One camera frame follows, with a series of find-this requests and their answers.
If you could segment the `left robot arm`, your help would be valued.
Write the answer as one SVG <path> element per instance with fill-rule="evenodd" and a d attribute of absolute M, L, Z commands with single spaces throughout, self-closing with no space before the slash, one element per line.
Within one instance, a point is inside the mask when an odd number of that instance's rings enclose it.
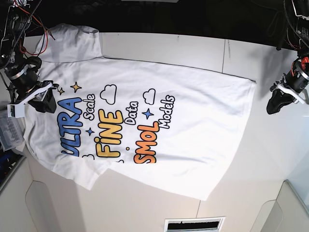
<path fill-rule="evenodd" d="M 288 73 L 283 73 L 270 87 L 272 93 L 267 103 L 267 113 L 278 113 L 291 103 L 308 104 L 309 96 L 300 94 L 309 85 L 309 2 L 307 0 L 284 0 L 285 22 L 276 50 L 280 51 L 286 42 L 297 52 L 296 59 Z"/>

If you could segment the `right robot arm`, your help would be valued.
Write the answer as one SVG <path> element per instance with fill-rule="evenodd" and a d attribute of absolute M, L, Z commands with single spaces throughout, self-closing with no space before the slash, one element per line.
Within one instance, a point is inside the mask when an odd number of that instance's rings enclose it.
<path fill-rule="evenodd" d="M 7 105 L 8 117 L 25 116 L 25 105 L 29 104 L 40 113 L 54 113 L 56 101 L 53 90 L 59 85 L 49 80 L 39 80 L 42 66 L 40 54 L 48 44 L 48 29 L 35 17 L 40 5 L 31 7 L 26 0 L 2 0 L 0 2 L 0 77 L 10 94 Z M 44 36 L 38 53 L 30 53 L 24 47 L 27 29 L 36 21 L 43 28 Z"/>

